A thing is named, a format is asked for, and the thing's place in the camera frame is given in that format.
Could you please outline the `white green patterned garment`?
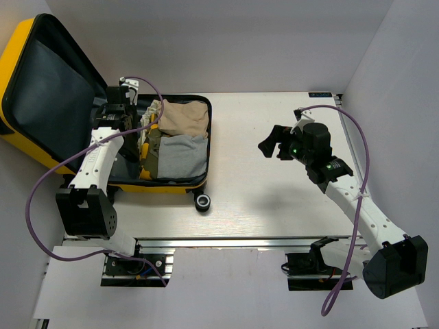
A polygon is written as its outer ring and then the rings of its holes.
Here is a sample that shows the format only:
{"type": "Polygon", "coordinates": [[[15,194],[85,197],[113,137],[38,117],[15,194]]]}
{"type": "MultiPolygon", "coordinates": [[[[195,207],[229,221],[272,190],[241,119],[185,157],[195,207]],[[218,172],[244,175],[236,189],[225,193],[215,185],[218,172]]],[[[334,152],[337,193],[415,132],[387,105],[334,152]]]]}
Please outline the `white green patterned garment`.
{"type": "MultiPolygon", "coordinates": [[[[162,105],[159,100],[154,100],[149,107],[147,107],[147,110],[145,113],[141,116],[140,124],[141,127],[145,127],[149,125],[151,122],[156,120],[156,118],[159,116],[162,110],[162,105]]],[[[149,129],[144,129],[140,132],[139,139],[138,139],[138,146],[141,148],[143,143],[145,142],[146,136],[148,134],[149,129]]]]}

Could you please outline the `camouflage yellow green garment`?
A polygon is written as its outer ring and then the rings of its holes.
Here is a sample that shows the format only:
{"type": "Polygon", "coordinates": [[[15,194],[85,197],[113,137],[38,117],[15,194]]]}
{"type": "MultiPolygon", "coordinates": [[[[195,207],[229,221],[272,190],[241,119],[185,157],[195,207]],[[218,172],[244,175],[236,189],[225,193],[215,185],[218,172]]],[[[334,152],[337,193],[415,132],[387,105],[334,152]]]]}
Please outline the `camouflage yellow green garment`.
{"type": "Polygon", "coordinates": [[[158,124],[152,125],[145,133],[140,148],[140,178],[142,180],[156,180],[158,178],[158,158],[162,132],[158,124]]]}

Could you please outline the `beige garment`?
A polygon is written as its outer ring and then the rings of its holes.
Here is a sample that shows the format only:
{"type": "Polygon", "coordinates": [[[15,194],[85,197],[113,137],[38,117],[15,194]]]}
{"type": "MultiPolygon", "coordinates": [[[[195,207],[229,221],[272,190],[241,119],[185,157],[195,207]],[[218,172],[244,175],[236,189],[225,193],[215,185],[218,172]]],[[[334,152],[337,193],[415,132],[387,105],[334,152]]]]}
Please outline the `beige garment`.
{"type": "Polygon", "coordinates": [[[208,106],[200,101],[189,103],[172,103],[164,100],[162,117],[158,128],[171,136],[187,135],[191,137],[208,137],[209,113],[208,106]]]}

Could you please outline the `grey cloth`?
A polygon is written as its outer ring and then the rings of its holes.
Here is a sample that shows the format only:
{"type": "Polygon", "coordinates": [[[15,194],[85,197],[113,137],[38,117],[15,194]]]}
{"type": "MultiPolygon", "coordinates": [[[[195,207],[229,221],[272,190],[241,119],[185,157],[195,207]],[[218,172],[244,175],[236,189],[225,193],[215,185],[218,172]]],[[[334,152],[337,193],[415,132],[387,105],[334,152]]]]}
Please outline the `grey cloth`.
{"type": "Polygon", "coordinates": [[[158,179],[189,179],[205,173],[208,139],[177,135],[162,137],[158,150],[158,179]]]}

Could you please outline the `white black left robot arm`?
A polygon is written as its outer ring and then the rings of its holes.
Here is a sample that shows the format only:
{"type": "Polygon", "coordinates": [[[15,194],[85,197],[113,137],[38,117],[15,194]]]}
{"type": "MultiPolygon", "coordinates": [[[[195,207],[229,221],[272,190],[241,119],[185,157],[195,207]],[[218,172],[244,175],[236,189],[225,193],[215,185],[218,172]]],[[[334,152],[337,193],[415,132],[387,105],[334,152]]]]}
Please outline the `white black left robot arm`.
{"type": "Polygon", "coordinates": [[[106,89],[106,103],[95,113],[90,145],[80,168],[56,194],[56,203],[67,234],[96,244],[115,254],[123,254],[121,265],[129,273],[140,272],[145,257],[135,250],[136,240],[117,227],[117,213],[107,191],[108,179],[117,156],[137,164],[137,134],[118,135],[137,128],[139,116],[134,100],[138,82],[128,80],[106,89]]]}

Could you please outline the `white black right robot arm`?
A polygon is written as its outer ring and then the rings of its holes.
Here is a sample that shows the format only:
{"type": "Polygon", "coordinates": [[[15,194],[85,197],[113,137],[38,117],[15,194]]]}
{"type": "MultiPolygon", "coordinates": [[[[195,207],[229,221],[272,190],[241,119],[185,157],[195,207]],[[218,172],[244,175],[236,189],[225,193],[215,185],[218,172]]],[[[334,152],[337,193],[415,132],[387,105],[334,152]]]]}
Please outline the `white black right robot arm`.
{"type": "Polygon", "coordinates": [[[424,282],[426,241],[406,234],[371,198],[360,193],[353,170],[332,154],[326,125],[275,125],[258,148],[266,158],[278,148],[280,160],[302,163],[309,179],[358,224],[357,231],[367,247],[354,250],[348,273],[364,280],[373,295],[385,299],[424,282]]]}

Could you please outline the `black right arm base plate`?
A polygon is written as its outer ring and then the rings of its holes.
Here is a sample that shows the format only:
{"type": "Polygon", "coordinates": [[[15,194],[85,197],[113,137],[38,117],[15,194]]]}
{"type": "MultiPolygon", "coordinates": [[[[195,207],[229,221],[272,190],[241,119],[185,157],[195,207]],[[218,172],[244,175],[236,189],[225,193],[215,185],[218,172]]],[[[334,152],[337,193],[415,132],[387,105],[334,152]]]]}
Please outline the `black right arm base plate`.
{"type": "Polygon", "coordinates": [[[281,271],[287,276],[288,291],[329,292],[341,278],[341,269],[337,267],[318,269],[306,253],[288,253],[285,259],[281,271]]]}

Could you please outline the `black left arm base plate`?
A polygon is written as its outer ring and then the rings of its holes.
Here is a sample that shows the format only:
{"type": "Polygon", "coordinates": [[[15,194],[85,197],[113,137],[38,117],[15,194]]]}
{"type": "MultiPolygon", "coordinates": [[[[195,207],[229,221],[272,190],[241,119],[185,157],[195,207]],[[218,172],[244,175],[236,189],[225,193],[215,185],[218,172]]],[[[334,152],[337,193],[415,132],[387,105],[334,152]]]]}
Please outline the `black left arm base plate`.
{"type": "Polygon", "coordinates": [[[105,257],[102,270],[102,287],[129,287],[129,288],[164,288],[156,269],[167,284],[171,278],[174,252],[172,249],[153,251],[141,248],[135,255],[152,263],[152,266],[137,260],[127,260],[116,256],[105,257]]]}

